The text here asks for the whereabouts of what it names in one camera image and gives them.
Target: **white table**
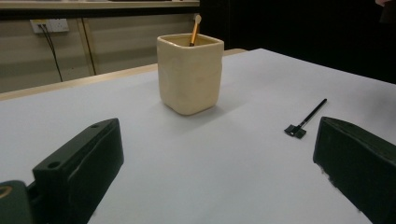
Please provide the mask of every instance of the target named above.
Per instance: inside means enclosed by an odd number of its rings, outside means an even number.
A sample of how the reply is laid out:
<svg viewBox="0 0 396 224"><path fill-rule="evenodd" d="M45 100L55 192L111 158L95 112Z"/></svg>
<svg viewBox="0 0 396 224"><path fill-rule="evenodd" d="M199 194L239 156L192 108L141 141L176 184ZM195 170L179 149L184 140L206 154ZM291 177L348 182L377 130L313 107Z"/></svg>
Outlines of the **white table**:
<svg viewBox="0 0 396 224"><path fill-rule="evenodd" d="M284 134L324 98L301 140ZM125 163L90 223L364 224L312 157L322 116L396 144L396 86L257 49L223 59L216 106L182 117L157 71L0 102L0 182L119 118Z"/></svg>

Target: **power outlet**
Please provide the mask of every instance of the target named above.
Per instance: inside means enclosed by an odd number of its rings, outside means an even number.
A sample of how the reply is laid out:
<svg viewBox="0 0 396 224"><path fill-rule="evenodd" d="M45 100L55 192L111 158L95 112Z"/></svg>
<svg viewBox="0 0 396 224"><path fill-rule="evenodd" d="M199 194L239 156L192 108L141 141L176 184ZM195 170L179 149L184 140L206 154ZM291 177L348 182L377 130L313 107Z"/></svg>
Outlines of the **power outlet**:
<svg viewBox="0 0 396 224"><path fill-rule="evenodd" d="M52 32L67 32L69 31L69 26L67 25L66 19L53 19L49 20Z"/></svg>
<svg viewBox="0 0 396 224"><path fill-rule="evenodd" d="M44 25L49 32L52 32L50 20L30 20L30 23L32 24L33 32L35 32L35 34L42 34L43 30L40 26L43 27Z"/></svg>
<svg viewBox="0 0 396 224"><path fill-rule="evenodd" d="M35 34L42 34L43 30L40 26L44 25L50 33L69 31L66 19L30 20L30 23L32 24L33 32L35 32Z"/></svg>

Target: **beige ceramic cup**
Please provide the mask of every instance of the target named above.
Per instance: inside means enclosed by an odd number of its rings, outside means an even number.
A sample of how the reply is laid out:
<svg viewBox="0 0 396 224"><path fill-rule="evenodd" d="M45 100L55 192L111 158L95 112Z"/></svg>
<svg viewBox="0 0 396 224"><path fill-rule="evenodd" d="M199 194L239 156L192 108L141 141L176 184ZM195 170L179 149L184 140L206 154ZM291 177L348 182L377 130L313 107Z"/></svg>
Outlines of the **beige ceramic cup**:
<svg viewBox="0 0 396 224"><path fill-rule="evenodd" d="M206 110L219 99L224 42L191 34L157 38L158 78L163 102L181 115Z"/></svg>

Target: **wall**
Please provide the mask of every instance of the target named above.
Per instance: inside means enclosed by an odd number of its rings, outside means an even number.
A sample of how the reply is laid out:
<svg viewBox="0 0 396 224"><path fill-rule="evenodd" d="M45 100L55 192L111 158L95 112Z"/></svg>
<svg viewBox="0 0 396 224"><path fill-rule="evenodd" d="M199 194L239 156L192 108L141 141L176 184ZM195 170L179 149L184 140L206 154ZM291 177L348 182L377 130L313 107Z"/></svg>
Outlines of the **wall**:
<svg viewBox="0 0 396 224"><path fill-rule="evenodd" d="M396 26L375 0L201 0L202 33L396 83Z"/></svg>
<svg viewBox="0 0 396 224"><path fill-rule="evenodd" d="M156 63L157 36L190 33L192 18L68 19L69 32L51 34L62 77L67 81ZM60 78L46 38L34 34L29 21L0 21L0 92L56 82Z"/></svg>

